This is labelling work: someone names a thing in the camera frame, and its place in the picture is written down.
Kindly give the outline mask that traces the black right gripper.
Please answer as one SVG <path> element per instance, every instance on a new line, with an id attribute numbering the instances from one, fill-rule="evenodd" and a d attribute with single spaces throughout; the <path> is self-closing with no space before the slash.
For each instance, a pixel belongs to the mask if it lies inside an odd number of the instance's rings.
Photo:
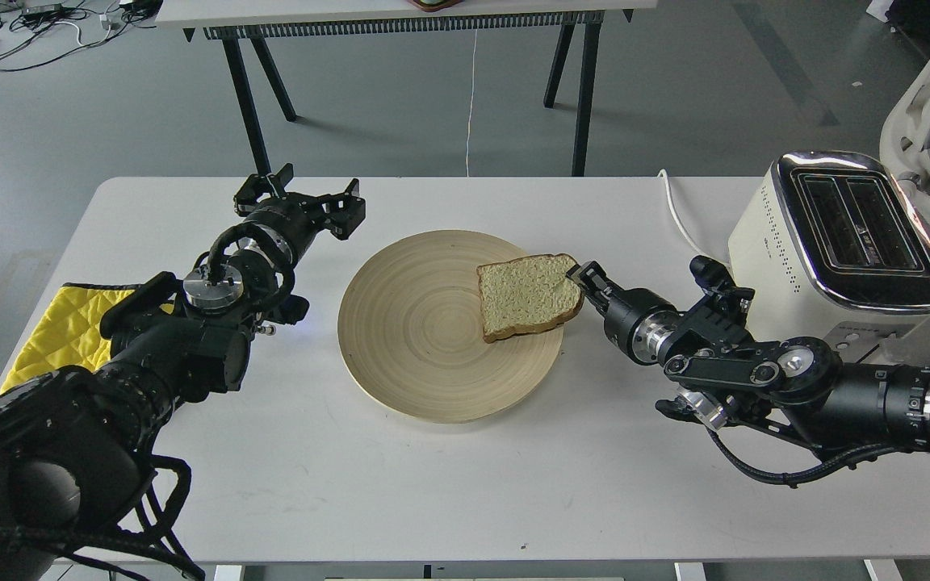
<path id="1" fill-rule="evenodd" d="M 575 265 L 566 277 L 604 316 L 606 338 L 621 353 L 642 366 L 660 361 L 661 346 L 681 319 L 674 305 L 646 288 L 623 290 L 597 261 Z"/>

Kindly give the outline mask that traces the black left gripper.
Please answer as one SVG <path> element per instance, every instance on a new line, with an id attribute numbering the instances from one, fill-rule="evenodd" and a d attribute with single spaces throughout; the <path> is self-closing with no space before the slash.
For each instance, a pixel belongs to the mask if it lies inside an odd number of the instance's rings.
<path id="1" fill-rule="evenodd" d="M 287 194 L 294 176 L 291 163 L 282 165 L 277 173 L 248 176 L 233 196 L 236 214 L 273 229 L 294 254 L 305 254 L 324 229 L 340 241 L 348 240 L 366 216 L 359 180 L 351 179 L 339 194 Z"/>

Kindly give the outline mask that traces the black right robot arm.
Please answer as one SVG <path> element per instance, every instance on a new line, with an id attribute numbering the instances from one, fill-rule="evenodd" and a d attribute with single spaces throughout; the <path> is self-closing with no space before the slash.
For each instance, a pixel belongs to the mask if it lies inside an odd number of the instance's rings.
<path id="1" fill-rule="evenodd" d="M 604 319 L 606 338 L 674 383 L 675 397 L 656 402 L 662 416 L 704 426 L 746 477 L 791 488 L 886 454 L 930 454 L 930 366 L 845 362 L 811 336 L 757 341 L 745 328 L 752 288 L 705 255 L 689 268 L 702 298 L 686 311 L 647 288 L 617 286 L 595 261 L 568 270 Z M 800 446 L 817 464 L 795 472 L 749 466 L 721 441 L 726 427 Z"/>

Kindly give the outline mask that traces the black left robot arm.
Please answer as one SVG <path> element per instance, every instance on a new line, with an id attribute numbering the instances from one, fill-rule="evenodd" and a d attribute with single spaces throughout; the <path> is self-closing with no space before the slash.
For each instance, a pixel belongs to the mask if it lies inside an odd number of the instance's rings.
<path id="1" fill-rule="evenodd" d="M 188 275 L 161 272 L 108 310 L 103 367 L 62 366 L 0 395 L 0 580 L 40 579 L 58 558 L 139 578 L 85 548 L 203 580 L 173 532 L 191 468 L 153 452 L 158 434 L 181 405 L 240 389 L 254 336 L 306 316 L 292 290 L 315 236 L 344 241 L 366 214 L 358 179 L 311 196 L 287 191 L 292 176 L 247 177 L 242 221 Z"/>

